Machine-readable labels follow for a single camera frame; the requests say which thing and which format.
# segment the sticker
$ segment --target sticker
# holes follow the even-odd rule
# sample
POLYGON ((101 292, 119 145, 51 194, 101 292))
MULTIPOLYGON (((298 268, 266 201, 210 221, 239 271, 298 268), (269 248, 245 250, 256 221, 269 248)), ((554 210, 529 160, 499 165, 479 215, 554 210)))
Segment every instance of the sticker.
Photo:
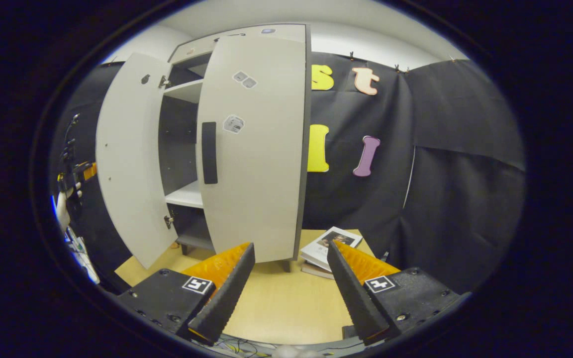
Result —
POLYGON ((237 115, 228 116, 227 119, 225 119, 225 122, 222 124, 222 129, 234 134, 238 134, 243 129, 243 127, 245 127, 245 121, 237 115))
POLYGON ((213 282, 209 281, 209 279, 192 276, 187 279, 187 282, 184 283, 183 288, 186 290, 198 292, 200 294, 205 294, 205 292, 207 292, 207 288, 209 288, 212 283, 213 282))
POLYGON ((391 288, 394 287, 398 287, 397 285, 395 285, 395 283, 393 283, 393 281, 388 279, 388 277, 386 276, 367 279, 366 281, 364 281, 364 283, 366 283, 371 292, 375 294, 385 290, 390 290, 391 288))
POLYGON ((243 71, 238 71, 234 75, 234 80, 236 80, 236 82, 241 82, 241 81, 244 81, 247 77, 248 77, 248 75, 246 75, 246 73, 244 73, 243 71))
POLYGON ((254 88, 257 84, 258 82, 256 82, 255 79, 252 79, 251 77, 249 77, 243 82, 243 86, 245 86, 245 88, 248 89, 254 88))

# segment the wire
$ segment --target wire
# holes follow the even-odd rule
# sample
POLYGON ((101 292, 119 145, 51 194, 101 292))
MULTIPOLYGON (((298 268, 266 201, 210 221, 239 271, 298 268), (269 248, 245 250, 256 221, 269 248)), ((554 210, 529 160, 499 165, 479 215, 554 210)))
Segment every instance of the wire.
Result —
POLYGON ((255 352, 253 352, 252 355, 248 356, 248 358, 252 358, 252 356, 255 356, 256 354, 258 354, 258 347, 255 344, 250 344, 250 345, 253 346, 253 348, 255 349, 255 352))
POLYGON ((240 341, 241 341, 241 338, 238 338, 238 351, 236 353, 240 352, 240 341))
POLYGON ((363 345, 363 344, 364 344, 364 342, 359 342, 359 343, 357 343, 357 344, 350 345, 350 346, 348 346, 348 347, 327 347, 327 348, 325 348, 325 349, 320 349, 318 352, 325 351, 325 350, 327 350, 327 349, 347 349, 347 348, 355 347, 356 345, 363 345))

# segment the white cabinet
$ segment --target white cabinet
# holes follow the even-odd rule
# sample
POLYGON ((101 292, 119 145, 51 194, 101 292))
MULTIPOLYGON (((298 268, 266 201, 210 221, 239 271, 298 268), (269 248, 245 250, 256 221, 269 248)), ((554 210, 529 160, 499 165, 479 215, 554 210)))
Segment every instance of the white cabinet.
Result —
POLYGON ((305 25, 248 27, 181 45, 170 63, 134 54, 123 64, 98 120, 98 176, 114 226, 144 267, 176 238, 216 252, 250 241, 257 262, 296 258, 309 38, 305 25), (204 79, 159 87, 173 66, 204 79), (178 119, 187 121, 181 146, 159 143, 179 136, 163 128, 164 96, 193 108, 192 118, 178 119), (184 178, 170 185, 166 170, 176 160, 184 178), (165 216, 174 219, 171 229, 165 216))

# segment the book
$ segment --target book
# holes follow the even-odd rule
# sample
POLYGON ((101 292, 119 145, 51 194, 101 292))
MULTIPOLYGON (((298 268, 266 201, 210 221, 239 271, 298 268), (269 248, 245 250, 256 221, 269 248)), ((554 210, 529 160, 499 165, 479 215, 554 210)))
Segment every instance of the book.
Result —
POLYGON ((302 263, 302 272, 314 274, 315 276, 320 276, 323 278, 335 279, 333 277, 332 272, 330 272, 329 270, 317 267, 316 265, 313 265, 312 263, 309 263, 307 261, 304 261, 304 263, 302 263))
POLYGON ((328 254, 328 244, 330 244, 332 240, 337 240, 351 247, 356 247, 361 242, 362 237, 339 229, 339 227, 331 227, 300 250, 301 258, 330 272, 330 266, 328 265, 326 257, 328 254))

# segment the yellow letter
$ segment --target yellow letter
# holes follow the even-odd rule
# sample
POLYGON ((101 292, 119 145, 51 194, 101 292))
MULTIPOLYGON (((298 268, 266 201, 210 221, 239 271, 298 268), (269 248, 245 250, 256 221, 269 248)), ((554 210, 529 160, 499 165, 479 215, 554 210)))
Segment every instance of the yellow letter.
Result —
POLYGON ((324 145, 328 127, 322 124, 311 124, 309 136, 309 163, 307 172, 328 172, 324 145))
POLYGON ((326 65, 319 64, 314 64, 311 67, 311 88, 314 90, 330 90, 335 83, 330 76, 333 70, 326 65))
POLYGON ((379 81, 380 77, 373 75, 373 70, 370 68, 353 68, 355 71, 355 88, 361 93, 370 95, 377 94, 377 89, 371 87, 371 80, 379 81))

